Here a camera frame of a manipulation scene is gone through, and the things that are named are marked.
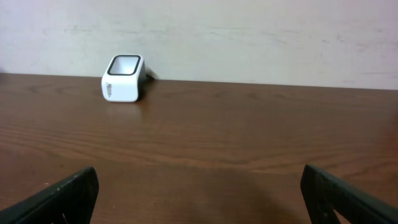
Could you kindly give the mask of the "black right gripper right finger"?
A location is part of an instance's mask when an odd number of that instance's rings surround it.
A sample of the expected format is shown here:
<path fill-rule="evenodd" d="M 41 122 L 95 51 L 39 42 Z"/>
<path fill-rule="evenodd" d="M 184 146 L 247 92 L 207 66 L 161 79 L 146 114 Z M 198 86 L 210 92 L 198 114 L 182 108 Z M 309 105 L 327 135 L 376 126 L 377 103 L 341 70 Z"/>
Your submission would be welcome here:
<path fill-rule="evenodd" d="M 350 223 L 397 223 L 395 207 L 315 165 L 304 167 L 300 189 L 312 224 L 339 223 L 337 213 Z"/>

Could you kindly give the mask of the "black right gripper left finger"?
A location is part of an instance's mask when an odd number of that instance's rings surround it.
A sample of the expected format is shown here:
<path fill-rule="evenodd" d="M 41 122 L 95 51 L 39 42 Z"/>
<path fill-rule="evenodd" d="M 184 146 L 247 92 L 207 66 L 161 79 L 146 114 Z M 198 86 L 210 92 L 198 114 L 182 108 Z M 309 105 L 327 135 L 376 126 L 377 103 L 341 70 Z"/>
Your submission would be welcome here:
<path fill-rule="evenodd" d="M 94 167 L 87 167 L 1 210 L 1 223 L 89 223 L 99 192 Z"/>

